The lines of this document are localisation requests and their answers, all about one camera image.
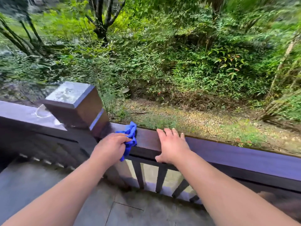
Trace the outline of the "green leafy shrub thicket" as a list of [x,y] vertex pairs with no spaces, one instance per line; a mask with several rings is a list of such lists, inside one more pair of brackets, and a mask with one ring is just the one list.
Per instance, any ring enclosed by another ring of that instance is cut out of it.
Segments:
[[0,36],[0,84],[63,81],[198,109],[250,105],[264,112],[271,83],[301,31],[301,0],[126,0],[107,30],[93,32],[88,0],[0,0],[0,13],[30,15],[47,49],[27,56]]

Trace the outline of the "pale slender tree trunk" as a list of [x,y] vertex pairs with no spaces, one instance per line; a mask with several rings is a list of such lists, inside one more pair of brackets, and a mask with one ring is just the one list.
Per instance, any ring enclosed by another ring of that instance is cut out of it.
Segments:
[[280,117],[301,122],[301,31],[296,32],[282,57],[266,100],[269,104],[258,120]]

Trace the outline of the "person's left hand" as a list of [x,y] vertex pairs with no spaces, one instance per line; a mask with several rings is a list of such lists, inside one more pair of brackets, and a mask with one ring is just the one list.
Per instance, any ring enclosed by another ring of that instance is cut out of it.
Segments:
[[95,146],[90,161],[108,169],[117,163],[125,152],[125,144],[118,143],[116,136],[127,136],[123,133],[111,133]]

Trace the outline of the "square wooden railing post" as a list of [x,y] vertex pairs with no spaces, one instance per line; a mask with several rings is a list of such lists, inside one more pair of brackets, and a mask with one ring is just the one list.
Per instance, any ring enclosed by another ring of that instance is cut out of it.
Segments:
[[43,104],[68,131],[100,138],[109,123],[102,99],[91,84],[64,82],[43,99]]

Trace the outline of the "person's right hand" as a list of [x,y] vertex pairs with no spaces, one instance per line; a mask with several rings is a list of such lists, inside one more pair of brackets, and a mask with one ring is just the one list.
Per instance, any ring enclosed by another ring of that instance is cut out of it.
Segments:
[[164,140],[165,132],[162,129],[157,129],[157,133],[161,143],[161,154],[165,156],[166,163],[175,165],[184,154],[190,151],[186,141],[180,138],[180,134],[175,128],[173,131],[173,140]]

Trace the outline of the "long dark wooden handrail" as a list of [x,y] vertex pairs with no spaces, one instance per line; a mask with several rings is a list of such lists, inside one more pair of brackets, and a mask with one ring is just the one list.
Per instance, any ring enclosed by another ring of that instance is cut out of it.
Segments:
[[[154,129],[137,128],[137,145],[126,159],[155,161],[161,144]],[[301,158],[273,151],[242,148],[219,141],[185,137],[190,149],[218,170],[239,181],[301,194]]]

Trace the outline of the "person's left forearm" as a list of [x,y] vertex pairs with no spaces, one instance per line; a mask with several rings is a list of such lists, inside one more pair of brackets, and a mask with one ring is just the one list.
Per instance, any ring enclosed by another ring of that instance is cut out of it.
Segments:
[[105,171],[120,157],[91,157],[1,226],[73,226]]

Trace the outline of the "dark forked tree trunk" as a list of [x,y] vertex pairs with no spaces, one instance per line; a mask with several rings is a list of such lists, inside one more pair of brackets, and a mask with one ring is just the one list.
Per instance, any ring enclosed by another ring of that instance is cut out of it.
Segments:
[[87,14],[85,16],[94,25],[93,32],[102,40],[103,47],[108,45],[107,30],[115,22],[125,3],[126,0],[88,0],[94,19]]

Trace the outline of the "short dark wooden railing section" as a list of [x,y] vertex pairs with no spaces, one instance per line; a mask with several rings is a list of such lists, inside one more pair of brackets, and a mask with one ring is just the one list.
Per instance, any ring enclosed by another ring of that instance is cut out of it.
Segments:
[[36,107],[0,101],[0,152],[77,168],[89,158],[99,138],[68,131],[47,108],[46,112],[43,115]]

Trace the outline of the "person's right forearm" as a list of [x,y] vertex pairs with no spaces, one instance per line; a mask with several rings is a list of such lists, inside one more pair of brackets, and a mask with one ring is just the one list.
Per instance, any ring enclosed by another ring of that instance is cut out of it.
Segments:
[[301,226],[190,150],[177,152],[172,163],[197,192],[216,226]]

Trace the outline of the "blue cleaning cloth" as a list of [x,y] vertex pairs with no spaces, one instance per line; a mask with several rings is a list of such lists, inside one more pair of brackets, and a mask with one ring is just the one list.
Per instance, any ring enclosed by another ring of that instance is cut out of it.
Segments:
[[137,132],[137,124],[134,123],[133,121],[131,121],[129,125],[126,125],[125,130],[119,130],[115,132],[115,133],[126,134],[127,137],[131,139],[131,141],[124,143],[126,146],[125,152],[123,153],[123,156],[120,158],[120,162],[123,162],[125,160],[125,157],[130,154],[131,148],[137,145],[136,132]]

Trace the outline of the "leaning dark bamboo stems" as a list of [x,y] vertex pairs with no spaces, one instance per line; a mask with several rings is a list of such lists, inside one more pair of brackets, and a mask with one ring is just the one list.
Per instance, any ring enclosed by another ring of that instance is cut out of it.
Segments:
[[11,18],[0,13],[0,36],[10,41],[16,48],[25,53],[27,56],[46,56],[47,49],[42,38],[39,36],[30,15],[26,14],[24,20],[16,20],[20,24],[21,29],[24,30],[26,38],[17,34],[17,32],[9,26],[7,23],[8,19]]

